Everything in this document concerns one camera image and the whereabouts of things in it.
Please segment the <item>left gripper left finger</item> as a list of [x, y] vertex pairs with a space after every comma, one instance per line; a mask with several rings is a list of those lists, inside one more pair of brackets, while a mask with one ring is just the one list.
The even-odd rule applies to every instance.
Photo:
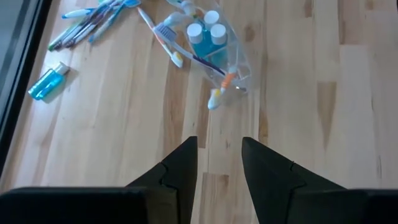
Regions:
[[127, 186], [143, 199], [140, 224], [190, 224], [197, 186], [198, 138], [190, 136]]

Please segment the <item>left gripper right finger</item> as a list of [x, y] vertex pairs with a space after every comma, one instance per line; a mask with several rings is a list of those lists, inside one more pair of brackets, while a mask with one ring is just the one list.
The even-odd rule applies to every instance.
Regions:
[[242, 160], [260, 224], [286, 224], [295, 193], [344, 189], [250, 137], [242, 140]]

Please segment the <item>orange and white toothbrush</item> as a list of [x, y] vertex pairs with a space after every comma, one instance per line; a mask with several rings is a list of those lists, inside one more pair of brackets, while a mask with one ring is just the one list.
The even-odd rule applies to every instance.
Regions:
[[208, 109], [209, 110], [215, 110], [219, 105], [221, 104], [221, 97], [223, 93], [226, 91], [226, 89], [231, 85], [233, 79], [236, 76], [236, 72], [234, 73], [228, 73], [223, 81], [221, 82], [221, 87], [220, 88], [214, 88], [211, 89], [211, 95], [208, 100]]

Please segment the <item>clear plastic bag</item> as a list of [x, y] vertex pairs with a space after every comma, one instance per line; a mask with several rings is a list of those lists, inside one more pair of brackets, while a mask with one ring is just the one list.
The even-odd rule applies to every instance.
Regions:
[[[247, 57], [244, 53], [244, 50], [241, 46], [240, 41], [237, 38], [237, 35], [231, 25], [231, 23], [227, 20], [225, 14], [222, 12], [220, 6], [214, 1], [210, 0], [208, 5], [198, 5], [193, 2], [193, 0], [168, 0], [169, 3], [173, 4], [179, 9], [179, 12], [192, 16], [194, 18], [193, 23], [198, 23], [203, 28], [203, 46], [205, 48], [205, 56], [201, 57], [205, 59], [207, 62], [212, 63], [211, 56], [213, 54], [213, 43], [211, 41], [211, 33], [210, 31], [205, 30], [204, 23], [204, 15], [207, 11], [217, 11], [220, 14], [220, 22], [219, 24], [223, 24], [226, 27], [226, 33], [228, 36], [228, 43], [226, 45], [227, 49], [227, 58], [228, 62], [225, 67], [222, 67], [222, 71], [225, 72], [225, 76], [228, 73], [236, 72], [236, 76], [233, 79], [231, 85], [226, 89], [221, 97], [221, 102], [226, 95], [227, 90], [229, 89], [237, 89], [242, 91], [243, 93], [248, 91], [249, 86], [249, 78], [251, 76], [251, 68], [248, 63]], [[190, 50], [193, 55], [196, 55], [191, 43], [189, 42], [187, 35], [187, 26], [180, 26], [182, 28], [182, 32], [185, 35], [189, 45]], [[225, 76], [219, 75], [216, 72], [213, 72], [211, 69], [206, 68], [206, 74], [209, 80], [214, 83], [214, 88], [220, 88], [221, 82], [225, 78]]]

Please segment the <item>purple striped white toothbrush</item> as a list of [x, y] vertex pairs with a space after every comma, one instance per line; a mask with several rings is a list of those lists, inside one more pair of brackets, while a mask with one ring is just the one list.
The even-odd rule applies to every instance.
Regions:
[[166, 43], [170, 44], [176, 51], [180, 52], [182, 55], [186, 56], [190, 60], [196, 61], [204, 67], [211, 69], [213, 72], [216, 72], [219, 75], [225, 76], [225, 72], [222, 71], [216, 65], [213, 65], [210, 62], [207, 62], [205, 59], [201, 57], [197, 57], [193, 55], [189, 51], [185, 50], [183, 47], [176, 43], [175, 39], [177, 38], [177, 33], [171, 29], [169, 26], [166, 26], [163, 22], [159, 23], [154, 27], [155, 33]]

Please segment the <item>blue mouthwash bottle white cap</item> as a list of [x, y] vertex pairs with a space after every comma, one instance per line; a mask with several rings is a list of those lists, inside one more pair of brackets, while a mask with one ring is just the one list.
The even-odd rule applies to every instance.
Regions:
[[220, 22], [220, 14], [217, 11], [207, 11], [204, 15], [205, 30], [210, 31], [211, 28]]
[[35, 100], [43, 100], [51, 91], [56, 89], [65, 79], [70, 67], [59, 62], [48, 69], [28, 90], [28, 94]]
[[228, 62], [226, 45], [228, 43], [228, 36], [226, 27], [223, 24], [215, 24], [211, 30], [211, 41], [213, 43], [213, 54], [211, 61], [217, 67], [225, 67]]
[[203, 28], [198, 23], [192, 23], [187, 27], [187, 35], [189, 42], [198, 57], [205, 56], [205, 48], [203, 46]]

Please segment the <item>teal and white toothbrush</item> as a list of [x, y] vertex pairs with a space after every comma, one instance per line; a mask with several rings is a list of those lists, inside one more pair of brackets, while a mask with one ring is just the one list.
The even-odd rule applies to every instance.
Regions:
[[93, 44], [95, 41], [97, 41], [116, 22], [123, 9], [136, 7], [140, 5], [141, 2], [141, 0], [122, 0], [121, 3], [116, 6], [108, 20], [102, 24], [93, 35], [90, 36], [88, 42]]

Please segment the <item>blue bristled white toothbrush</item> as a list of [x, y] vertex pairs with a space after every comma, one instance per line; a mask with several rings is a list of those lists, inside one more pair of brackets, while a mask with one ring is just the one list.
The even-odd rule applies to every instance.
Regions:
[[62, 46], [69, 48], [83, 40], [103, 18], [115, 7], [120, 5], [122, 0], [106, 0], [99, 6], [89, 18], [80, 23], [67, 37], [63, 40]]

